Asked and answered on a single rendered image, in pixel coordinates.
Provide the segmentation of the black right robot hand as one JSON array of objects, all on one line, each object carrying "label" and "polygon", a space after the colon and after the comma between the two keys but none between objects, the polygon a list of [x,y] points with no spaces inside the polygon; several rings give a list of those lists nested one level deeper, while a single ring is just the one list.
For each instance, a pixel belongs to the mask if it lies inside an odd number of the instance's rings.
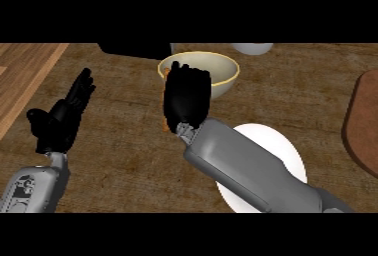
[{"label": "black right robot hand", "polygon": [[209,72],[174,61],[164,90],[164,116],[172,133],[180,123],[199,127],[208,116],[209,100]]}]

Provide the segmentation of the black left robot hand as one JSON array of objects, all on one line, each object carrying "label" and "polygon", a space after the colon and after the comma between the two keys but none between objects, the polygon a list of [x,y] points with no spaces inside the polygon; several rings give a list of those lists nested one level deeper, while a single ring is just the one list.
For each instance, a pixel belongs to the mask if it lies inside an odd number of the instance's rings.
[{"label": "black left robot hand", "polygon": [[91,71],[84,68],[69,89],[66,97],[59,99],[48,112],[38,108],[26,111],[31,133],[37,137],[35,152],[66,153],[76,137],[81,115],[84,113],[93,85]]}]

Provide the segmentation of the cream bowl with yellow rim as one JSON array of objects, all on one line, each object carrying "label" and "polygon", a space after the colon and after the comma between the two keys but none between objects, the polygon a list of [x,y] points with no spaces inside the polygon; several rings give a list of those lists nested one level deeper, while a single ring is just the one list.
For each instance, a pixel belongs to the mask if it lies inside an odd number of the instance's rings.
[{"label": "cream bowl with yellow rim", "polygon": [[181,52],[168,56],[158,64],[156,71],[165,78],[165,70],[171,68],[172,62],[187,64],[190,68],[206,70],[211,76],[211,98],[218,98],[232,88],[239,76],[239,64],[236,61],[214,52],[193,51]]}]

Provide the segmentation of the white plate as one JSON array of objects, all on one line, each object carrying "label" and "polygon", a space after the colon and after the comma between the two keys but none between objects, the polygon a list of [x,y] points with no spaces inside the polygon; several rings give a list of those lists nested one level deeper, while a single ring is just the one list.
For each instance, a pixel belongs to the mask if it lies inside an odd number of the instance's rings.
[{"label": "white plate", "polygon": [[[304,163],[298,151],[283,134],[268,126],[257,123],[242,124],[234,130],[246,136],[283,162],[294,177],[307,182]],[[236,213],[258,213],[258,210],[215,183],[223,200]]]}]

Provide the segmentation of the pale wooden board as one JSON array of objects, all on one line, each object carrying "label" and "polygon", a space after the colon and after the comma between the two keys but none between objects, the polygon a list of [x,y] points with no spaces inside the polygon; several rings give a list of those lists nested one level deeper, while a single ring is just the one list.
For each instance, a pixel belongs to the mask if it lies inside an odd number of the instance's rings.
[{"label": "pale wooden board", "polygon": [[68,48],[68,43],[0,43],[0,139]]}]

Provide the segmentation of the black appliance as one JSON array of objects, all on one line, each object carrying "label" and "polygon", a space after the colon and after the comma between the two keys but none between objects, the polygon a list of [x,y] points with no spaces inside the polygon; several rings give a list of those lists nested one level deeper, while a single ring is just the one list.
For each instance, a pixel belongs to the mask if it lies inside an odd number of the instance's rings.
[{"label": "black appliance", "polygon": [[171,55],[168,43],[100,43],[99,47],[107,54],[162,60]]}]

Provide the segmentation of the white round container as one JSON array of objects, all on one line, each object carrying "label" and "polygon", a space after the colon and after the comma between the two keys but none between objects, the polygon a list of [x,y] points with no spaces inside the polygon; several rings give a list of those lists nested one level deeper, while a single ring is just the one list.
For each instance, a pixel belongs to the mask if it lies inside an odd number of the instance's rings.
[{"label": "white round container", "polygon": [[271,43],[233,43],[232,47],[237,52],[246,55],[261,55],[267,53],[271,49]]}]

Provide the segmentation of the brown wooden cutting board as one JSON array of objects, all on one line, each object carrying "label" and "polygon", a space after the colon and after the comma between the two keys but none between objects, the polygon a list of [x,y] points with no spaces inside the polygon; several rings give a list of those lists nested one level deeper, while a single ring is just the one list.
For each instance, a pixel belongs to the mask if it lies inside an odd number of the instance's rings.
[{"label": "brown wooden cutting board", "polygon": [[357,78],[341,137],[351,159],[378,179],[378,69]]}]

